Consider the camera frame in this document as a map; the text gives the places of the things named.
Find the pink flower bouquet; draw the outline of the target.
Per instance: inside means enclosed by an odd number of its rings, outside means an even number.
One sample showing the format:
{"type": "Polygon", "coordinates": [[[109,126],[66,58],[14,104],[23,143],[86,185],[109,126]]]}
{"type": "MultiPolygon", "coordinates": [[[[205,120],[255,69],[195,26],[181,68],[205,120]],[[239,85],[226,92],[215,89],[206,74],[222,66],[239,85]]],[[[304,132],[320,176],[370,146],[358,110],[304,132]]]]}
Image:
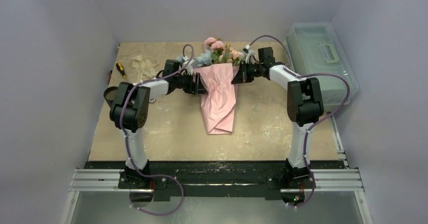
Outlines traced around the pink flower bouquet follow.
{"type": "Polygon", "coordinates": [[[204,41],[204,48],[193,72],[200,74],[207,90],[207,95],[200,97],[205,129],[209,135],[231,134],[238,93],[238,86],[232,80],[245,56],[214,37],[204,41]]]}

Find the cream printed ribbon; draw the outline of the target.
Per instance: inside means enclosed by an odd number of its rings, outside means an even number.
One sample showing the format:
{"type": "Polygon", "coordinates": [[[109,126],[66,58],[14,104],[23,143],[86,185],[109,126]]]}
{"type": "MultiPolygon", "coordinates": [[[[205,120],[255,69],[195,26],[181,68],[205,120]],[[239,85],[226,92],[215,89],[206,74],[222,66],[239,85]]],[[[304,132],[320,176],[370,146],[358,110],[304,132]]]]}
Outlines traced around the cream printed ribbon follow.
{"type": "Polygon", "coordinates": [[[151,58],[137,55],[131,58],[131,67],[137,71],[137,82],[146,81],[156,76],[159,63],[151,58]]]}

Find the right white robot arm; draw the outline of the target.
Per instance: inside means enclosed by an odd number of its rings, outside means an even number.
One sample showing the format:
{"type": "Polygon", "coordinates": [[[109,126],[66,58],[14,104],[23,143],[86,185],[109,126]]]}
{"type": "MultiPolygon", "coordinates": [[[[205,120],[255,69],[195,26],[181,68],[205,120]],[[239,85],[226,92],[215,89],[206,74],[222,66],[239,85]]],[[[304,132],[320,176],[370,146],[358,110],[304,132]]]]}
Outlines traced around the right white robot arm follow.
{"type": "Polygon", "coordinates": [[[283,63],[277,62],[271,47],[258,49],[257,61],[252,61],[255,51],[250,45],[243,48],[243,53],[245,60],[240,63],[232,84],[250,83],[257,77],[264,77],[287,91],[286,110],[293,123],[293,132],[290,154],[280,180],[289,187],[296,187],[309,177],[307,147],[312,139],[311,126],[324,114],[319,80],[298,75],[283,63]]]}

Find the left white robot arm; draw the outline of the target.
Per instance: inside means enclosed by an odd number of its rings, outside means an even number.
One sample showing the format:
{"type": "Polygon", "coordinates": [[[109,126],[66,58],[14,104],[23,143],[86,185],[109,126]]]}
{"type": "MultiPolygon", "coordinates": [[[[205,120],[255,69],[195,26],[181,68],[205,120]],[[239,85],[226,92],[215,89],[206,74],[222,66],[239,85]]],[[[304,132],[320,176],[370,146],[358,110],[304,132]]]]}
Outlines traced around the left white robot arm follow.
{"type": "Polygon", "coordinates": [[[151,99],[182,89],[187,94],[206,95],[199,73],[193,72],[196,59],[183,62],[167,60],[155,78],[140,83],[121,82],[107,88],[104,99],[110,108],[109,117],[124,134],[128,158],[121,173],[121,182],[145,188],[152,180],[149,161],[142,146],[141,129],[148,117],[151,99]]]}

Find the black cylindrical vase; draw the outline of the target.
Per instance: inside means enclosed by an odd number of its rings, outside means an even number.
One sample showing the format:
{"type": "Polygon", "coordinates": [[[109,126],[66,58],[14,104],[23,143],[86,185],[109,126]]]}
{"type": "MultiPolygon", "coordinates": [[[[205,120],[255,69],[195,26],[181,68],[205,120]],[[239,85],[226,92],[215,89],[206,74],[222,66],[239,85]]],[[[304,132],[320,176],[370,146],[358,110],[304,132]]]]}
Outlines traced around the black cylindrical vase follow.
{"type": "Polygon", "coordinates": [[[109,108],[112,107],[113,101],[116,97],[117,89],[117,86],[111,86],[108,87],[103,93],[104,100],[108,104],[109,108]]]}

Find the loose blue flower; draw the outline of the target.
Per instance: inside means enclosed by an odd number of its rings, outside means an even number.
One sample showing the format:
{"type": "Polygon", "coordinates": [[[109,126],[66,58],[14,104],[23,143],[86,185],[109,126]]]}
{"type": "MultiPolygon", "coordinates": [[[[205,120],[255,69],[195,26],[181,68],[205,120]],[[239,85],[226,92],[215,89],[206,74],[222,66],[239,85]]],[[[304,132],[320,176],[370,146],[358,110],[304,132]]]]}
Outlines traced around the loose blue flower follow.
{"type": "Polygon", "coordinates": [[[180,63],[180,64],[184,64],[185,62],[188,61],[188,57],[187,56],[177,56],[176,60],[180,63]]]}

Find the clear plastic storage box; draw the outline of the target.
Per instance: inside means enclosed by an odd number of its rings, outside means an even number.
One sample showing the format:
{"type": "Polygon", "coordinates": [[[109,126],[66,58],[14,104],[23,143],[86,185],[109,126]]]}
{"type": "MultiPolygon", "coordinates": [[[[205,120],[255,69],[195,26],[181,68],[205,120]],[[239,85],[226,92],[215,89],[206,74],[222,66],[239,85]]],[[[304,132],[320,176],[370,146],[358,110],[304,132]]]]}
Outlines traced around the clear plastic storage box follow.
{"type": "Polygon", "coordinates": [[[286,35],[294,71],[299,75],[330,73],[344,78],[349,104],[359,85],[340,41],[329,22],[294,23],[286,35]]]}

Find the yellow black screwdriver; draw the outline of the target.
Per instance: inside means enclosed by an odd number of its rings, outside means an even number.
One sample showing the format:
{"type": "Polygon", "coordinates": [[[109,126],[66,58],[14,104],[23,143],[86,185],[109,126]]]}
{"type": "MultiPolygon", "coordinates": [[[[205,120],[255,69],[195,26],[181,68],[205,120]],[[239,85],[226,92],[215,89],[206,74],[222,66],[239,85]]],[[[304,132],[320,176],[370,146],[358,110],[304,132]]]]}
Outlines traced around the yellow black screwdriver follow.
{"type": "Polygon", "coordinates": [[[118,70],[118,72],[121,74],[123,79],[127,79],[128,76],[124,70],[124,67],[121,63],[116,63],[116,69],[118,70]]]}

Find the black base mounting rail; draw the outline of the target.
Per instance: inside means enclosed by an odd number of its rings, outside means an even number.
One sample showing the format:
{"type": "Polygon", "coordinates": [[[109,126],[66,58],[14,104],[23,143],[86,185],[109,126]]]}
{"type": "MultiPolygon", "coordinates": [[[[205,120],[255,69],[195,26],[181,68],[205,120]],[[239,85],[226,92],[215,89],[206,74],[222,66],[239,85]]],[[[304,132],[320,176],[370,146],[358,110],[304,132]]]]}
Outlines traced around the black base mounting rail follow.
{"type": "Polygon", "coordinates": [[[171,197],[263,198],[301,203],[312,188],[313,173],[293,169],[286,160],[272,161],[150,161],[142,170],[124,167],[118,188],[171,197]]]}

